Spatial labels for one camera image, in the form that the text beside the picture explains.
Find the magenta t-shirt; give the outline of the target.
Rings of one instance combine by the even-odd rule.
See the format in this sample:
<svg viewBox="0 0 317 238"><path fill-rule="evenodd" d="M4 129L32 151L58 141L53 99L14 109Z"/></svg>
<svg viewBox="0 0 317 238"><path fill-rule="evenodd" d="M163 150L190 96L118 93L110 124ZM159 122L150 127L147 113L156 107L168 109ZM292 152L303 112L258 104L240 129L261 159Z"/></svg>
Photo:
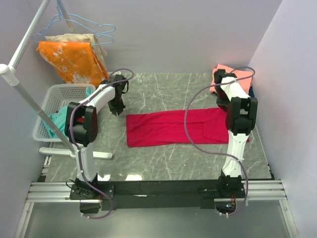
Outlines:
<svg viewBox="0 0 317 238"><path fill-rule="evenodd" d="M184 110L126 116L128 147L189 144ZM226 112L220 108L194 109L187 114L187 129L196 144L227 144Z"/></svg>

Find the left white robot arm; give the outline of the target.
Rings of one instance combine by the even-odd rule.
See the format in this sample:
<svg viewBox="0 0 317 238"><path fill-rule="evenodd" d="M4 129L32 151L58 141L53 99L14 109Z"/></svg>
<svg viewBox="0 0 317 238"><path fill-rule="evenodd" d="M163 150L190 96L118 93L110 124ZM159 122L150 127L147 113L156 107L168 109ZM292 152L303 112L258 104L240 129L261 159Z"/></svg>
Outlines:
<svg viewBox="0 0 317 238"><path fill-rule="evenodd" d="M87 199L98 196L99 187L92 181L97 178L97 170L93 156L93 143L98 135L98 113L108 106L110 112L119 116L125 109L122 95L129 89L128 79L123 75L115 75L110 82L103 81L86 99L67 106L64 133L69 138L75 151L77 178L85 181L81 193Z"/></svg>

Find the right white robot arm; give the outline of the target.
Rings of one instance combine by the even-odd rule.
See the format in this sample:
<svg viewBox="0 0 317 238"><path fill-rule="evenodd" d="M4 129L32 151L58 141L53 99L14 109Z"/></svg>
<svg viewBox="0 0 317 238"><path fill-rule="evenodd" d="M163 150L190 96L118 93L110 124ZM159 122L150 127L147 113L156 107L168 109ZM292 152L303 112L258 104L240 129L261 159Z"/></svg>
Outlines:
<svg viewBox="0 0 317 238"><path fill-rule="evenodd" d="M222 168L224 176L242 176L241 163L247 140L255 128L258 101L245 92L233 72L217 69L213 74L217 105L226 112L225 126L229 142L227 156Z"/></svg>

